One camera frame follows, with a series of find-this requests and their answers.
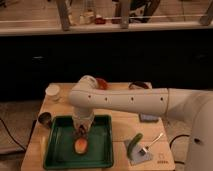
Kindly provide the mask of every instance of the metal cup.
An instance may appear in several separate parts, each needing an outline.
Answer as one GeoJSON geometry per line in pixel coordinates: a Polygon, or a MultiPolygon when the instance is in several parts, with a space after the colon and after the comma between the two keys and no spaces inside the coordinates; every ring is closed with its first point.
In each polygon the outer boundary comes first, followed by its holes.
{"type": "Polygon", "coordinates": [[[38,121],[45,128],[51,129],[51,127],[52,127],[52,116],[49,112],[41,113],[38,117],[38,121]]]}

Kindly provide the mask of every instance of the paper cup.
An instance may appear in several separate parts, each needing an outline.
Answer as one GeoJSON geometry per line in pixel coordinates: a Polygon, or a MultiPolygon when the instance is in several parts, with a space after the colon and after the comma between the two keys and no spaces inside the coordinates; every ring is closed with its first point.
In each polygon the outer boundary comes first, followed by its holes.
{"type": "Polygon", "coordinates": [[[60,87],[56,84],[50,84],[45,93],[48,98],[52,99],[53,101],[57,101],[60,98],[60,87]]]}

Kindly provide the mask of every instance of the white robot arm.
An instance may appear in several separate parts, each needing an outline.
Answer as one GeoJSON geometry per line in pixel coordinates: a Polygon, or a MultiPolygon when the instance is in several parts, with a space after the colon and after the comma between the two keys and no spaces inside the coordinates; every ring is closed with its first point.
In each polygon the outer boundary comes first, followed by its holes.
{"type": "Polygon", "coordinates": [[[184,89],[99,90],[91,76],[82,77],[69,98],[74,106],[74,125],[89,131],[94,108],[156,116],[166,115],[192,128],[185,171],[213,170],[213,92],[184,89]]]}

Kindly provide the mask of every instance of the green tray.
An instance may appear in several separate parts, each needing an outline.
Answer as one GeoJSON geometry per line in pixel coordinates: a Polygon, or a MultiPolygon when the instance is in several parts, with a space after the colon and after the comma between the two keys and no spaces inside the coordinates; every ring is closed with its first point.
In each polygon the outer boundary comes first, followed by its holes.
{"type": "Polygon", "coordinates": [[[74,127],[71,116],[57,116],[53,120],[45,169],[107,168],[114,163],[111,117],[95,116],[88,134],[88,151],[79,155],[74,151],[74,127]]]}

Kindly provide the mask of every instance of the cable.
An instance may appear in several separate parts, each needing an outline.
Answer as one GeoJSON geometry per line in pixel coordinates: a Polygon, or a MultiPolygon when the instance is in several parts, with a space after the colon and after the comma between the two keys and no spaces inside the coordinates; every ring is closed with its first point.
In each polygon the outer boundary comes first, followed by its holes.
{"type": "MultiPolygon", "coordinates": [[[[169,143],[169,147],[172,148],[172,144],[174,143],[174,141],[175,141],[176,139],[180,138],[180,137],[189,137],[189,135],[187,135],[187,134],[181,134],[181,135],[178,135],[178,136],[174,137],[174,138],[172,139],[172,141],[169,143]]],[[[182,164],[182,165],[185,165],[185,162],[183,162],[183,161],[176,161],[176,160],[175,160],[175,164],[182,164]]]]}
{"type": "Polygon", "coordinates": [[[182,165],[185,165],[185,162],[182,162],[182,161],[177,161],[177,160],[176,160],[176,161],[175,161],[175,163],[176,163],[176,164],[182,164],[182,165]]]}
{"type": "Polygon", "coordinates": [[[2,122],[5,130],[7,131],[8,135],[10,136],[10,138],[19,146],[23,149],[23,151],[26,151],[26,148],[24,148],[18,141],[16,141],[13,136],[11,135],[10,131],[7,128],[7,125],[4,123],[4,121],[2,120],[2,118],[0,118],[0,121],[2,122]]]}
{"type": "Polygon", "coordinates": [[[189,137],[189,135],[187,135],[187,134],[181,134],[181,135],[178,135],[178,136],[174,137],[174,138],[172,139],[172,141],[169,143],[169,147],[172,148],[173,142],[174,142],[177,138],[180,138],[180,137],[189,137]]]}

